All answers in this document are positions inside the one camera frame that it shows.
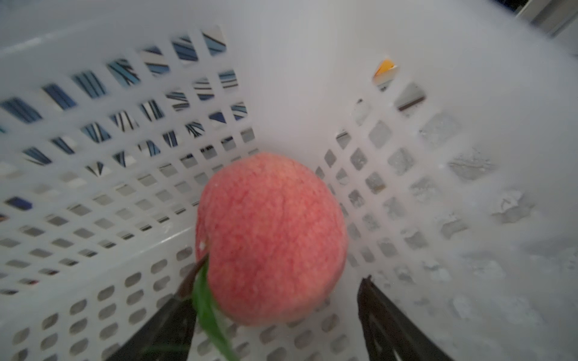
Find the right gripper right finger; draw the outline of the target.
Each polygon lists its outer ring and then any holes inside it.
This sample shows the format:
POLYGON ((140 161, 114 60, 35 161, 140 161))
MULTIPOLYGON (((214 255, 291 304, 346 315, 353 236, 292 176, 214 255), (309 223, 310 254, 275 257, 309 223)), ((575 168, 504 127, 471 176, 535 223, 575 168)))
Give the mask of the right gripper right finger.
POLYGON ((452 361, 373 283, 371 277, 361 280, 357 301, 370 361, 452 361))

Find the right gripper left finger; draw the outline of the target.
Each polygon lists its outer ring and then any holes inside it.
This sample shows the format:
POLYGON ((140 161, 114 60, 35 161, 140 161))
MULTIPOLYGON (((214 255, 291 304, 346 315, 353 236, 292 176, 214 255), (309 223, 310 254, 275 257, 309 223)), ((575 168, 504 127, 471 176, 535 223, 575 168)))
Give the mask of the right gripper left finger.
POLYGON ((108 359, 186 360, 197 323, 197 310, 192 302, 194 284, 207 260, 207 257, 202 257, 182 281, 176 293, 108 359))

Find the pink peach with leaf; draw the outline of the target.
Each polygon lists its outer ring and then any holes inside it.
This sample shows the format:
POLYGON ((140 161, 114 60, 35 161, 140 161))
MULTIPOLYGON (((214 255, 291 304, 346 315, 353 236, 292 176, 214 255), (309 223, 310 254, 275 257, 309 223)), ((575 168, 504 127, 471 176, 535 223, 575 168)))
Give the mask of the pink peach with leaf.
POLYGON ((312 313, 340 279, 348 242, 340 204, 305 165, 258 153, 219 170, 198 204, 191 292, 211 343, 235 360, 223 318, 268 326, 312 313))

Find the white plastic basket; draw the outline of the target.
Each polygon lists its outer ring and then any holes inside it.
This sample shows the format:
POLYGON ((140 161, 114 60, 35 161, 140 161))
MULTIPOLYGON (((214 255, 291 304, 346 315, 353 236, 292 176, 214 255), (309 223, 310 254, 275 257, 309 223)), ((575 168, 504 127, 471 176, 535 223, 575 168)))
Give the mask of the white plastic basket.
POLYGON ((577 59, 491 1, 3 1, 1 358, 120 350, 264 152, 350 243, 308 317, 222 321, 239 359, 369 359, 366 278, 455 360, 577 358, 577 59))

